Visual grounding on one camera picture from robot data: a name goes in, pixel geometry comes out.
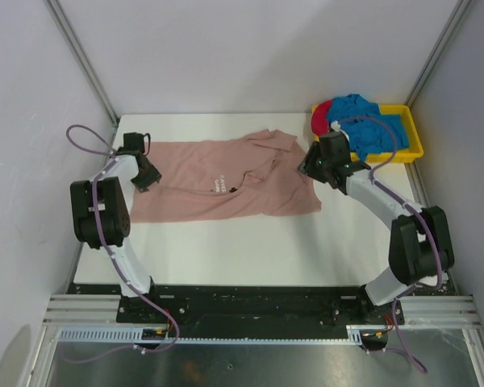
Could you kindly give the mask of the pink t shirt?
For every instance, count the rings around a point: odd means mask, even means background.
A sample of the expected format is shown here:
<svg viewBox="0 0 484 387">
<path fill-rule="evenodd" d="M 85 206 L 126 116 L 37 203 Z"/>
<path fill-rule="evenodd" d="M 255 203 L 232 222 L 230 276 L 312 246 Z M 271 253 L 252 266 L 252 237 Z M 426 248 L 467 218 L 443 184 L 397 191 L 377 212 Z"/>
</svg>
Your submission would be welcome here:
<svg viewBox="0 0 484 387">
<path fill-rule="evenodd" d="M 298 170 L 305 151 L 294 135 L 262 130 L 238 139 L 153 142 L 159 182 L 137 193 L 134 223 L 224 220 L 320 211 L 312 179 Z"/>
</svg>

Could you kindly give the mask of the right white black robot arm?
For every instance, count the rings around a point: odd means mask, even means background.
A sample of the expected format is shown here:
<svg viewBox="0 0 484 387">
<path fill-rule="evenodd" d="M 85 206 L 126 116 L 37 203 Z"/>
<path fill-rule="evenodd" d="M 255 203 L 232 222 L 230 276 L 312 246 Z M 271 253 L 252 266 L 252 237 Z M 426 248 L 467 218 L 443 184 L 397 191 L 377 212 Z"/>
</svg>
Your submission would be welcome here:
<svg viewBox="0 0 484 387">
<path fill-rule="evenodd" d="M 384 162 L 369 166 L 350 156 L 349 142 L 340 131 L 319 137 L 308 149 L 299 172 L 358 201 L 390 231 L 388 266 L 363 286 L 356 303 L 357 317 L 375 323 L 389 304 L 420 287 L 440 289 L 443 272 L 455 258 L 445 212 L 424 207 L 381 182 L 376 172 Z"/>
</svg>

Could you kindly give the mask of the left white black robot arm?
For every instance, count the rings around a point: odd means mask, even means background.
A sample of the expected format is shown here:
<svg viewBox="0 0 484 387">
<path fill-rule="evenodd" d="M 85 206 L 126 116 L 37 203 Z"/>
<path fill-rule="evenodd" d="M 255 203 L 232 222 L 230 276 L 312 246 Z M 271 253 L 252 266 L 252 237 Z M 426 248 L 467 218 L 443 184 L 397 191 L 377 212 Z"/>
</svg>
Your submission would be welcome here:
<svg viewBox="0 0 484 387">
<path fill-rule="evenodd" d="M 149 133 L 124 134 L 119 148 L 103 154 L 107 162 L 100 172 L 69 187 L 77 240 L 106 255 L 121 294 L 137 298 L 133 310 L 147 323 L 161 316 L 162 303 L 148 294 L 153 280 L 139 262 L 129 235 L 135 193 L 145 193 L 161 180 L 161 173 L 148 159 L 150 143 Z"/>
</svg>

